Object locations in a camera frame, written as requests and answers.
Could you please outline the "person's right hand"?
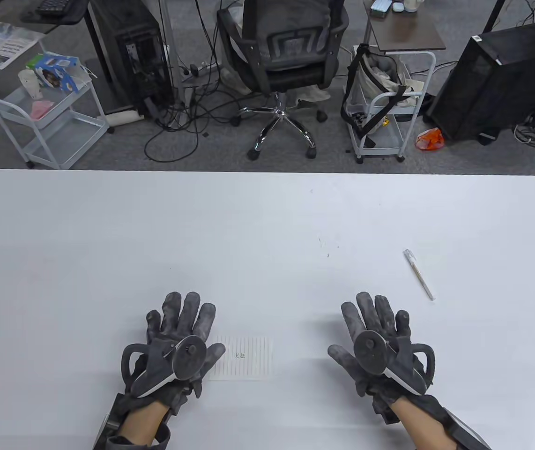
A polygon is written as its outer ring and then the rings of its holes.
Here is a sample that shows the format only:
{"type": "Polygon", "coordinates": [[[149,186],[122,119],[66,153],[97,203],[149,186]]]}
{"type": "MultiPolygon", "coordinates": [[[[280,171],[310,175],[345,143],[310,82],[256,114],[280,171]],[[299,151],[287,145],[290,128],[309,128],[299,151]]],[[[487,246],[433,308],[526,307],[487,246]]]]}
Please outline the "person's right hand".
{"type": "Polygon", "coordinates": [[[399,398],[423,396],[434,381],[435,353],[411,341],[409,313],[394,313],[388,299],[360,292],[344,302],[341,312],[353,343],[348,352],[330,345],[327,353],[355,382],[359,396],[370,396],[386,424],[400,422],[392,405],[399,398]]]}

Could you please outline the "person's left hand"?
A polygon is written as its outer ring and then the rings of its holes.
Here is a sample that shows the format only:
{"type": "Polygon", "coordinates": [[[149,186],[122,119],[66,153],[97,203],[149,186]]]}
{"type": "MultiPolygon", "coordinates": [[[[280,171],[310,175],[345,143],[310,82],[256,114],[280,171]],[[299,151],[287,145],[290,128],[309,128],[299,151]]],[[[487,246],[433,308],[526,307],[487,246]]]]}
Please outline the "person's left hand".
{"type": "Polygon", "coordinates": [[[159,402],[176,415],[191,394],[201,396],[203,378],[225,354],[222,343],[206,344],[215,315],[214,304],[202,303],[197,292],[171,292],[161,311],[147,313],[146,343],[122,353],[121,414],[159,402]]]}

